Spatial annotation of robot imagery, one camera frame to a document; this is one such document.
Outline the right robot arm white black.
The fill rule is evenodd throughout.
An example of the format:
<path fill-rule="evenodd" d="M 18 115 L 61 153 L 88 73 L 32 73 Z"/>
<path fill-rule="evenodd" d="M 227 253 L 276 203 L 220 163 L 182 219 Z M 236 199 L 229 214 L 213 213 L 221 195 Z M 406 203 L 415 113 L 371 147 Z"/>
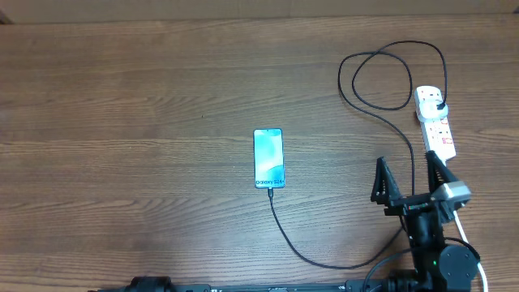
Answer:
<path fill-rule="evenodd" d="M 367 291 L 377 269 L 406 253 L 414 267 L 394 270 L 380 284 L 382 291 L 469 291 L 478 272 L 479 253 L 466 241 L 446 237 L 443 225 L 471 199 L 471 190 L 435 152 L 425 154 L 429 192 L 404 197 L 383 157 L 377 159 L 371 201 L 382 204 L 386 216 L 405 223 L 410 247 L 377 263 L 360 288 Z"/>

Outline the blue Galaxy smartphone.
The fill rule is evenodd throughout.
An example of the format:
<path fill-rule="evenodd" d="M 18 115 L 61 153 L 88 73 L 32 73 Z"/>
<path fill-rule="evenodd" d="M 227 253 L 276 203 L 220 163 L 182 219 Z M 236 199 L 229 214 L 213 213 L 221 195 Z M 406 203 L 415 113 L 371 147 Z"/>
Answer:
<path fill-rule="evenodd" d="M 285 186 L 285 159 L 281 128 L 255 129 L 255 187 L 258 189 Z"/>

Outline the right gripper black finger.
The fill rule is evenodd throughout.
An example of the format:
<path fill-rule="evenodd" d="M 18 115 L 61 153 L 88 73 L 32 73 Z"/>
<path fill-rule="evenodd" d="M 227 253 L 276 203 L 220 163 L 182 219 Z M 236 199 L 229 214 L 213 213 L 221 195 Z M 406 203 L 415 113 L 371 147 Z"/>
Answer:
<path fill-rule="evenodd" d="M 375 181 L 371 192 L 371 202 L 377 204 L 393 204 L 402 198 L 395 178 L 392 176 L 384 157 L 376 161 Z"/>
<path fill-rule="evenodd" d="M 436 191 L 444 183 L 458 181 L 458 178 L 447 168 L 435 151 L 426 152 L 425 158 L 427 160 L 427 177 L 430 193 Z"/>

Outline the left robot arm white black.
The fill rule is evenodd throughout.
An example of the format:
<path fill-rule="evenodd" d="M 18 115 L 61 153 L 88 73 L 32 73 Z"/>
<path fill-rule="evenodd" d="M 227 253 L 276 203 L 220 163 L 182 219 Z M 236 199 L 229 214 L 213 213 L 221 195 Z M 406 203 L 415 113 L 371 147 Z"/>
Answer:
<path fill-rule="evenodd" d="M 134 277 L 128 286 L 90 290 L 89 292 L 175 292 L 170 277 Z"/>

